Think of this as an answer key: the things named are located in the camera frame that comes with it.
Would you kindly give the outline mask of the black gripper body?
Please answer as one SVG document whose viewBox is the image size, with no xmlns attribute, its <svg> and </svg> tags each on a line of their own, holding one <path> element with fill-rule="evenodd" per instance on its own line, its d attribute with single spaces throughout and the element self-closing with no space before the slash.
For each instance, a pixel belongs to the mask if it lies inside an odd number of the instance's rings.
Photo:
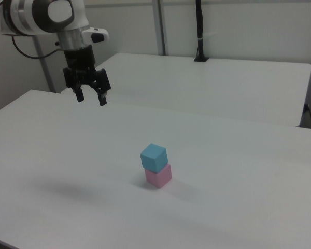
<svg viewBox="0 0 311 249">
<path fill-rule="evenodd" d="M 106 94 L 111 89 L 105 69 L 95 68 L 92 46 L 78 50 L 65 50 L 67 67 L 63 69 L 66 86 L 75 94 L 82 94 L 82 85 L 88 85 L 98 94 Z"/>
</svg>

